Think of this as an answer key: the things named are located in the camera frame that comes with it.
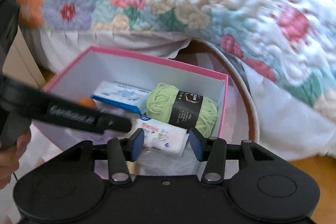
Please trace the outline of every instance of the yarn label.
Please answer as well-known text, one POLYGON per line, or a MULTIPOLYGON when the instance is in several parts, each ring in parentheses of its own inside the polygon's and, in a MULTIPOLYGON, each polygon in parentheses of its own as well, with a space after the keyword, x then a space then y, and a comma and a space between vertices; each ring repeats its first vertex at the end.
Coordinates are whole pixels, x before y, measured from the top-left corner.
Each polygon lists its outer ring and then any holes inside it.
POLYGON ((193 128, 196 125, 203 96, 179 90, 171 110, 169 124, 184 129, 193 128))

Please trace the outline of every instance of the orange ball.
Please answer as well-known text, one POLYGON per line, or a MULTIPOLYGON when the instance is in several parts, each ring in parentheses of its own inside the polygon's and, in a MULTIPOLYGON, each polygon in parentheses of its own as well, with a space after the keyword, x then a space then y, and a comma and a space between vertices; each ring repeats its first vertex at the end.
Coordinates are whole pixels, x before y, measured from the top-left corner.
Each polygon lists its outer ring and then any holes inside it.
POLYGON ((97 108, 96 102, 92 98, 84 97, 78 101, 81 106, 97 108))

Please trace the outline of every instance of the green yarn ball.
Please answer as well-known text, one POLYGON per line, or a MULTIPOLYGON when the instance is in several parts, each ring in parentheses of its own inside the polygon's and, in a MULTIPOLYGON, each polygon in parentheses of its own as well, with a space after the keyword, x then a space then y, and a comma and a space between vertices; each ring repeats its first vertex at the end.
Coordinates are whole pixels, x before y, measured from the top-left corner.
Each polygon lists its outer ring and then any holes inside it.
MULTIPOLYGON (((146 115, 149 118, 168 123, 178 92, 178 88, 160 83, 148 96, 146 115)), ((216 120, 216 103, 209 98, 203 97, 201 110, 195 127, 205 138, 209 138, 216 120)))

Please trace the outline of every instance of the screw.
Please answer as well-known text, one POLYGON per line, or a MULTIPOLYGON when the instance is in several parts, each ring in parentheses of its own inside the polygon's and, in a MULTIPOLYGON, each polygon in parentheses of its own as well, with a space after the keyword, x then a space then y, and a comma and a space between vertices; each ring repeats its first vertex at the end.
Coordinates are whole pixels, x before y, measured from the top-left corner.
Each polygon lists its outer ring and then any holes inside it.
POLYGON ((115 173, 112 175, 112 179, 114 181, 125 181, 128 179, 128 175, 126 173, 115 173))
POLYGON ((221 179, 221 175, 220 174, 217 174, 217 173, 207 173, 204 178, 207 180, 207 181, 217 181, 217 180, 220 180, 221 179))

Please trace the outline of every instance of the floral quilt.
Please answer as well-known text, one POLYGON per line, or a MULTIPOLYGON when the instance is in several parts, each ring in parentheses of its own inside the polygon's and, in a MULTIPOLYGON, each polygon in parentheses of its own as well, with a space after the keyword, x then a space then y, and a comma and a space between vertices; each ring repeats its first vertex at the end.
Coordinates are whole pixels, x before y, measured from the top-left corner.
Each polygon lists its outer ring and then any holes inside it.
POLYGON ((336 0, 17 0, 31 28, 201 37, 336 122, 336 0))

